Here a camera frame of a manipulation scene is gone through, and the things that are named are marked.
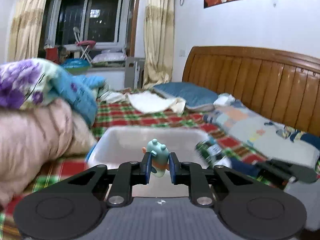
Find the light blue fish toy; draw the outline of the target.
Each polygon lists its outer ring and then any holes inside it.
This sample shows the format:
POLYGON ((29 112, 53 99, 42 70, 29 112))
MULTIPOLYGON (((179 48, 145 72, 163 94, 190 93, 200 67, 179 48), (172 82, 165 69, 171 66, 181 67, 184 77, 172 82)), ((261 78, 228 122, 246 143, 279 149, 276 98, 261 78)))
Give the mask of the light blue fish toy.
POLYGON ((142 148, 142 152, 149 152, 152 155, 152 173, 154 176, 161 178, 169 170, 169 150, 165 144, 160 143, 157 139, 152 139, 142 148))

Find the white plastic bin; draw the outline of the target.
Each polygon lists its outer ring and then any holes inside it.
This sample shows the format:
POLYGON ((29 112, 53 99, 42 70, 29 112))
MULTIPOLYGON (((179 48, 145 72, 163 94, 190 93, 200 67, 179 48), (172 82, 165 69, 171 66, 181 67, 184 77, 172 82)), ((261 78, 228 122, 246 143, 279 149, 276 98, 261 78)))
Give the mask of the white plastic bin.
MULTIPOLYGON (((165 150, 176 153, 180 162, 188 161, 207 168, 208 164, 196 151, 200 142, 212 140, 212 137, 195 128, 154 128, 141 126, 113 126, 106 130, 93 150, 87 156, 87 166, 104 164, 109 170, 129 161, 141 161, 142 148, 153 152, 165 150)), ((158 170, 150 175, 148 185, 136 185, 132 188, 134 197, 186 197, 188 187, 173 185, 170 173, 158 170)))

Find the cartoon patterned pillow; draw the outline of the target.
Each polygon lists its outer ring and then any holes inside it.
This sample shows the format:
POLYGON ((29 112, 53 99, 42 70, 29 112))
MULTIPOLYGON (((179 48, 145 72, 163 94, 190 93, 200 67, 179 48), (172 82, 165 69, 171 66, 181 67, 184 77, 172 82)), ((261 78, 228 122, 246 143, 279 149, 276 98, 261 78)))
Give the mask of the cartoon patterned pillow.
POLYGON ((259 151, 268 159, 316 168, 319 137, 269 120, 250 110, 239 100, 215 107, 205 114, 205 122, 215 124, 228 135, 259 151))

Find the red green plaid bedsheet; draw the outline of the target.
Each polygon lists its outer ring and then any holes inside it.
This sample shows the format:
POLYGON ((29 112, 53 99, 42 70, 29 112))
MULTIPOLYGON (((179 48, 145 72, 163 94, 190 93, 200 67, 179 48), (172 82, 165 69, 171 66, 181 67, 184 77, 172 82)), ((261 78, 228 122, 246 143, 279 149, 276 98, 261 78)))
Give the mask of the red green plaid bedsheet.
MULTIPOLYGON (((223 152, 236 157, 244 163, 266 160, 258 150, 246 143, 240 142, 228 135, 222 128, 214 124, 207 124, 202 119, 202 113, 184 111, 177 115, 171 110, 154 114, 143 114, 135 110, 128 102, 108 104, 98 102, 98 113, 92 132, 96 139, 100 139, 104 132, 112 126, 147 126, 147 127, 183 127, 201 129, 217 140, 223 152)), ((84 155, 61 157, 45 163, 34 180, 22 193, 24 196, 37 190, 53 185, 61 180, 73 176, 87 168, 84 155)))

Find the white cloth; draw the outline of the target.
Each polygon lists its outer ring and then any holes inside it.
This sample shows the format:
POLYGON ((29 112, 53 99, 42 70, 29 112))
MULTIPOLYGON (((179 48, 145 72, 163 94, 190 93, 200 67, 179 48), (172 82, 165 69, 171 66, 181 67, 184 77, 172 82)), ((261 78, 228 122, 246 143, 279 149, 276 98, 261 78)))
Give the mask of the white cloth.
POLYGON ((186 104, 186 100, 183 98, 161 98, 148 90, 135 94, 126 93, 125 95, 131 106, 144 114, 159 113, 168 109, 176 114, 182 114, 186 104))

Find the blue pillow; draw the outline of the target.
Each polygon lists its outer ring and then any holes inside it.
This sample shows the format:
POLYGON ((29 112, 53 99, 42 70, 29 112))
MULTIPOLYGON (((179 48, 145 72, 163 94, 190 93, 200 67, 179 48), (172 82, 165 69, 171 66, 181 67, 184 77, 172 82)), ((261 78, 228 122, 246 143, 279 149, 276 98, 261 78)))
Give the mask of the blue pillow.
POLYGON ((153 91, 169 98, 183 98, 185 108, 193 112, 206 112, 214 109, 218 95, 204 87, 189 82, 169 82, 153 86, 153 91))

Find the wooden headboard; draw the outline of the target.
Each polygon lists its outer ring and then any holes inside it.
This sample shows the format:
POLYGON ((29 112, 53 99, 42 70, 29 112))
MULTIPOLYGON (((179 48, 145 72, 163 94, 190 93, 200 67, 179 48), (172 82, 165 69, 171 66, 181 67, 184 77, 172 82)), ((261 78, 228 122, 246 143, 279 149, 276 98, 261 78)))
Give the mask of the wooden headboard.
POLYGON ((193 47, 182 80, 232 94, 254 112, 319 135, 319 59, 237 46, 193 47))

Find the grey stool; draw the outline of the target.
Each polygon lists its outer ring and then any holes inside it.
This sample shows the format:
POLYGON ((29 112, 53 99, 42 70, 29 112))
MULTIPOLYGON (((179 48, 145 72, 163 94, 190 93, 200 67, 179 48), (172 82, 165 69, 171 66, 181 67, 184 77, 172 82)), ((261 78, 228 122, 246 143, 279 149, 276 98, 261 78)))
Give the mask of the grey stool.
POLYGON ((138 89, 143 87, 144 63, 144 58, 127 57, 125 61, 125 88, 138 89))

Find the pink quilted duvet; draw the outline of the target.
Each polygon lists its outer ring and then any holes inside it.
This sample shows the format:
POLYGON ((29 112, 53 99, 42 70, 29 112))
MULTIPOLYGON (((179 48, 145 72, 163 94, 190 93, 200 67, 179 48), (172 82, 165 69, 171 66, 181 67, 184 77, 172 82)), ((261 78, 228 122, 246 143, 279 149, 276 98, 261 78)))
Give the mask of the pink quilted duvet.
POLYGON ((28 110, 1 108, 1 207, 63 155, 85 154, 96 143, 82 116, 58 98, 28 110))

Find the white bagged pillow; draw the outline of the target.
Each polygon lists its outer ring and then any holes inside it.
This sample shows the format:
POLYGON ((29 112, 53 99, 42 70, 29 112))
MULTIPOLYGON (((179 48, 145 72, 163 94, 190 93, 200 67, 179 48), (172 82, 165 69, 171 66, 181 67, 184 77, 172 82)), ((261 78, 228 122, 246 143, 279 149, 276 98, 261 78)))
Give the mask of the white bagged pillow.
POLYGON ((121 52, 115 52, 115 53, 101 53, 96 55, 91 63, 92 64, 102 64, 102 63, 108 63, 108 62, 124 62, 126 61, 127 56, 121 52))

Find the folding chair red seat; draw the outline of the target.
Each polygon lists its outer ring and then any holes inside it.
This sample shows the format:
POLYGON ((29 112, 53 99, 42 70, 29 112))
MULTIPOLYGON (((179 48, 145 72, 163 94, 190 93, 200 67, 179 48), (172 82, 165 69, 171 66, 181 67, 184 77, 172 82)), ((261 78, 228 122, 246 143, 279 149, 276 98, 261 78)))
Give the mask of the folding chair red seat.
POLYGON ((81 59, 86 59, 89 64, 92 62, 92 58, 89 52, 95 47, 96 42, 93 40, 80 40, 80 30, 77 27, 73 28, 75 45, 79 47, 82 51, 80 56, 81 59))

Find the purple floral blue blanket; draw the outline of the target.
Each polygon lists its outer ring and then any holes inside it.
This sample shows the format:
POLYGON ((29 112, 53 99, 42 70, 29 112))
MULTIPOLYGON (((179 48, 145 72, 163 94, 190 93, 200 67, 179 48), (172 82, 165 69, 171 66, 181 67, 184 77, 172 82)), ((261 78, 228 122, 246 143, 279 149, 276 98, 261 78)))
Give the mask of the purple floral blue blanket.
POLYGON ((1 107, 8 109, 42 107, 61 98, 92 126, 98 112, 99 92, 108 90, 109 85, 101 76, 72 75, 41 58, 1 65, 1 107))

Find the yellow curtain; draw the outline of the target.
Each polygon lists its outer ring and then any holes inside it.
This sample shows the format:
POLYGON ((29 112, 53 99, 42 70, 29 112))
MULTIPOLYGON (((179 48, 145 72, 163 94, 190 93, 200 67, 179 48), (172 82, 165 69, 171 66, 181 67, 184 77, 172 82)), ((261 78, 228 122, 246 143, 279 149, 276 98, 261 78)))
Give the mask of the yellow curtain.
POLYGON ((143 88, 168 83, 174 60, 174 0, 146 0, 143 88))
POLYGON ((46 0, 18 0, 12 19, 8 61, 37 57, 46 0))

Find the window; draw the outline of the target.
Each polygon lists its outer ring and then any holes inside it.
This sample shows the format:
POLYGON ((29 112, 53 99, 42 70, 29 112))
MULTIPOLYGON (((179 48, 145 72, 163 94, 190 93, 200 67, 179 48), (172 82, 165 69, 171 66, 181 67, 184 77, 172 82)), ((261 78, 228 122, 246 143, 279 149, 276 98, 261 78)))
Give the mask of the window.
POLYGON ((125 47, 131 0, 50 0, 45 41, 75 49, 80 40, 93 40, 96 49, 125 47))

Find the left yellow curtain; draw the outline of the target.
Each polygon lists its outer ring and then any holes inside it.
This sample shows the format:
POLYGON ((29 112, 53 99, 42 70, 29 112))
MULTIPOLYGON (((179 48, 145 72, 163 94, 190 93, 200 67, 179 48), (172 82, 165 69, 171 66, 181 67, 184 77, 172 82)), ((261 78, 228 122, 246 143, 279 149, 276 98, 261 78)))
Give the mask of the left yellow curtain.
POLYGON ((12 19, 8 61, 37 57, 46 0, 18 0, 12 19))

